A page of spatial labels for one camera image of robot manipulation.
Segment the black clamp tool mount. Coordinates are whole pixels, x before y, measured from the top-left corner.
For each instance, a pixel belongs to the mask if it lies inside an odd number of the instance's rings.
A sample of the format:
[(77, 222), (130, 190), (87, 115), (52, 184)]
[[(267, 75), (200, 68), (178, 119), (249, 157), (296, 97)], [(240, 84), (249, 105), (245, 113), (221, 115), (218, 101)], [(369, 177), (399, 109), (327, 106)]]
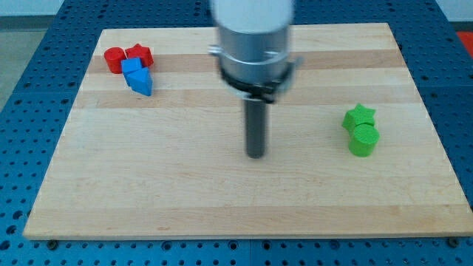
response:
[(260, 100), (263, 103), (272, 104), (279, 95), (286, 93), (293, 83), (298, 69), (296, 62), (286, 63), (285, 71), (276, 79), (264, 83), (245, 83), (231, 77), (223, 68), (220, 69), (220, 77), (224, 83), (234, 91), (234, 94), (243, 100)]

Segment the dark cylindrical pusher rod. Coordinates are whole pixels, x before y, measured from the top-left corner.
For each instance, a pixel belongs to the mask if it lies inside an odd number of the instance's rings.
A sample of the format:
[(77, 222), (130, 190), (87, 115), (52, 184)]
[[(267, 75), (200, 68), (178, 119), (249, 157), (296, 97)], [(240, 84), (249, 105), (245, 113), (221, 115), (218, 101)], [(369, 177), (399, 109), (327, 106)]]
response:
[(260, 158), (266, 147), (266, 104), (259, 100), (245, 100), (245, 147), (250, 158)]

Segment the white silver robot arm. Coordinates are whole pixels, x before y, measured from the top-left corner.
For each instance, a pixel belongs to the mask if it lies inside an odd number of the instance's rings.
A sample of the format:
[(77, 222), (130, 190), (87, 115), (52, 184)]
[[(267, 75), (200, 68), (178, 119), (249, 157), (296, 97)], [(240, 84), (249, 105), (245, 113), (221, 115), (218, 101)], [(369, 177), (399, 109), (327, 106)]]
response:
[(300, 60), (290, 60), (293, 0), (212, 0), (220, 77), (243, 100), (245, 151), (265, 155), (267, 106), (286, 92)]

